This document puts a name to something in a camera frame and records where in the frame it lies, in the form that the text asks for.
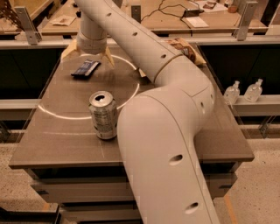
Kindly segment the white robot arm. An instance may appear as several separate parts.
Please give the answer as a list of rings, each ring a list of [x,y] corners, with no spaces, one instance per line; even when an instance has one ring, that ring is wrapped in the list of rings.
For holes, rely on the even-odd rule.
[[[111,36],[155,86],[132,97],[117,124],[143,224],[220,224],[194,148],[214,109],[212,82],[181,51],[125,14],[123,0],[74,1],[81,10],[78,48],[100,53]]]

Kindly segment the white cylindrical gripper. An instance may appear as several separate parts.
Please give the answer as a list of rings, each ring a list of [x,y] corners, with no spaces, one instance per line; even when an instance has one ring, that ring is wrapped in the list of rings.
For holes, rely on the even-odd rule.
[[[107,39],[92,39],[86,37],[81,31],[78,32],[76,39],[74,39],[68,47],[62,52],[61,58],[63,60],[70,60],[79,55],[79,50],[88,54],[101,53],[103,58],[106,58],[109,64],[114,67],[115,62],[107,47]]]

